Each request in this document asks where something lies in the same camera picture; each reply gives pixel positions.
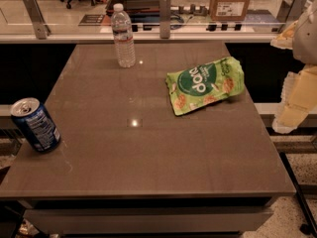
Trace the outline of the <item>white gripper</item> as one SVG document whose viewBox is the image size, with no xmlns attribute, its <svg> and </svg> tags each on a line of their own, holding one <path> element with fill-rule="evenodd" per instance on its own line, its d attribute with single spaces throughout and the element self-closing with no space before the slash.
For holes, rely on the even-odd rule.
<svg viewBox="0 0 317 238">
<path fill-rule="evenodd" d="M 284 79 L 272 122 L 276 133 L 288 134 L 317 106 L 317 66 L 311 65 L 317 64 L 317 0 L 270 44 L 282 50 L 293 48 L 293 56 L 306 63 L 299 73 L 290 71 Z"/>
</svg>

